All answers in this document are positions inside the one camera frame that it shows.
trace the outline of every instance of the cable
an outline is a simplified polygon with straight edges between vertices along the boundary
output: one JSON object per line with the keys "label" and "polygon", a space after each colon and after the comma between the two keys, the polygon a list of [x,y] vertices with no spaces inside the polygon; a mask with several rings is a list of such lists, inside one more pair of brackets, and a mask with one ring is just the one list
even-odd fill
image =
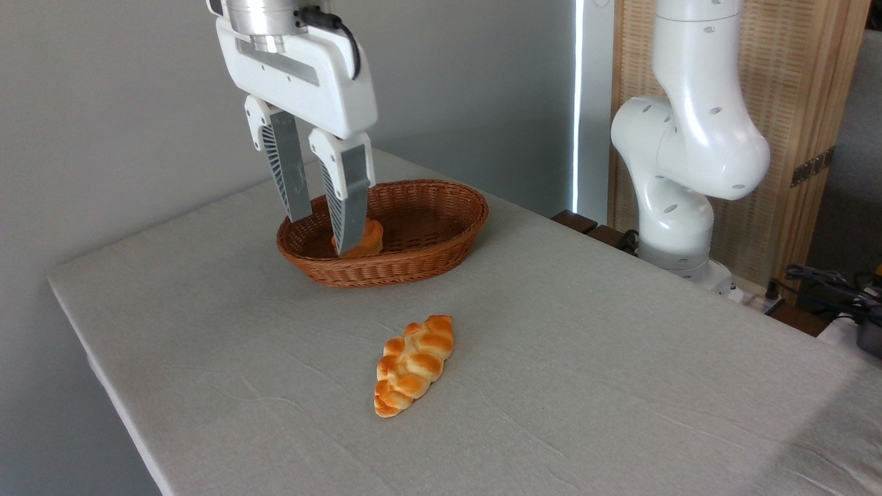
{"label": "cable", "polygon": [[852,286],[840,273],[832,270],[817,270],[813,267],[790,264],[784,272],[784,277],[790,281],[801,280],[814,282],[849,299],[858,299],[862,302],[870,299],[882,303],[882,300],[880,300],[878,296],[868,293],[863,289],[859,289],[856,286]]}
{"label": "cable", "polygon": [[616,248],[618,250],[624,250],[625,248],[631,250],[632,252],[637,251],[637,245],[639,243],[640,233],[637,232],[636,229],[628,229],[622,235],[622,239],[618,242],[618,246]]}
{"label": "cable", "polygon": [[358,77],[358,74],[362,71],[362,55],[358,51],[358,43],[355,41],[355,36],[352,34],[352,31],[349,31],[349,28],[346,27],[343,22],[338,22],[337,27],[343,32],[346,33],[346,37],[349,39],[349,44],[352,45],[352,58],[355,60],[355,72],[353,72],[352,80]]}
{"label": "cable", "polygon": [[349,28],[343,24],[342,19],[333,14],[322,12],[321,8],[317,5],[314,9],[307,8],[302,11],[295,11],[294,15],[302,20],[307,26],[320,27],[328,31],[336,31],[339,29],[346,35],[349,39],[349,44],[352,46],[352,58],[355,66],[352,80],[355,80],[355,78],[357,78],[362,72],[362,54],[358,49],[358,43],[355,41],[355,36],[352,34],[352,31],[349,31]]}
{"label": "cable", "polygon": [[825,306],[827,308],[830,308],[832,310],[839,311],[840,313],[847,313],[853,317],[859,317],[859,318],[861,318],[862,321],[864,319],[870,319],[870,321],[872,321],[873,323],[875,323],[877,325],[882,325],[882,322],[876,321],[877,317],[875,315],[873,315],[872,311],[861,312],[855,306],[852,306],[852,305],[846,306],[846,305],[842,305],[842,304],[835,304],[835,303],[827,302],[824,300],[819,300],[819,299],[813,297],[812,295],[803,293],[799,289],[793,289],[781,281],[778,281],[776,279],[773,279],[773,281],[778,285],[779,288],[786,289],[787,291],[789,291],[799,297],[803,297],[803,298],[805,298],[815,304],[820,304],[820,305]]}

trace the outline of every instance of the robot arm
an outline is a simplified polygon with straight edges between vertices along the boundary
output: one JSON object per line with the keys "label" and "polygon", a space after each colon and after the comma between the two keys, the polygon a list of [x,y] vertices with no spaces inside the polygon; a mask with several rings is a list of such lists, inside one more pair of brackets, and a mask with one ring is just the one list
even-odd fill
{"label": "robot arm", "polygon": [[370,68],[326,0],[206,0],[230,77],[245,99],[252,142],[266,151],[292,222],[311,214],[295,117],[312,124],[337,249],[358,245],[376,183],[377,121]]}
{"label": "robot arm", "polygon": [[658,150],[669,179],[701,194],[741,199],[768,171],[769,147],[738,84],[743,0],[660,0],[653,73],[673,109]]}
{"label": "robot arm", "polygon": [[738,82],[743,8],[657,0],[653,72],[667,96],[630,99],[611,133],[637,193],[638,255],[723,294],[731,274],[708,258],[714,212],[704,195],[741,199],[769,164]]}

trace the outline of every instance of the bread roll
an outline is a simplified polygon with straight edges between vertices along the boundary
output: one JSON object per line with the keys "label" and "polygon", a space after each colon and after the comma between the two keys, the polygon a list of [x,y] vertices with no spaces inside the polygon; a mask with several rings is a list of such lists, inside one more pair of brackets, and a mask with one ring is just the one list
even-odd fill
{"label": "bread roll", "polygon": [[395,417],[441,377],[444,361],[453,352],[452,323],[450,316],[432,315],[422,324],[408,324],[385,344],[374,387],[377,415]]}
{"label": "bread roll", "polygon": [[[331,245],[333,245],[334,250],[337,250],[336,237],[331,236]],[[355,257],[367,257],[370,255],[376,255],[381,251],[383,251],[383,224],[379,223],[379,221],[368,218],[364,221],[364,235],[362,236],[362,242],[352,250],[342,253],[340,258],[352,259]]]}

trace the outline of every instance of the brown wicker basket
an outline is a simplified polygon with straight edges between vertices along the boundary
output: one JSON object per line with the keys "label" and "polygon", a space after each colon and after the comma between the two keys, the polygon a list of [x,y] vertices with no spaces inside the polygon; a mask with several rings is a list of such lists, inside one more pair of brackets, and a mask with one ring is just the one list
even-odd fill
{"label": "brown wicker basket", "polygon": [[276,244],[313,281],[336,288],[414,282],[443,274],[468,255],[487,221],[487,200],[463,184],[420,179],[378,184],[368,192],[368,216],[383,224],[383,251],[337,258],[327,199],[312,200],[313,214],[287,217]]}

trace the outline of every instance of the white tablecloth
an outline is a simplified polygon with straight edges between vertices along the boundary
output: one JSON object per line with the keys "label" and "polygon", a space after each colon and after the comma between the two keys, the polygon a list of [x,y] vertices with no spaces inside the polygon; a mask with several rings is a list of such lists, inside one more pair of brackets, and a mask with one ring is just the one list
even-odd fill
{"label": "white tablecloth", "polygon": [[[488,202],[469,258],[424,282],[308,280],[271,183],[50,281],[166,494],[882,493],[880,370]],[[444,374],[377,417],[383,344],[432,313],[454,319]]]}

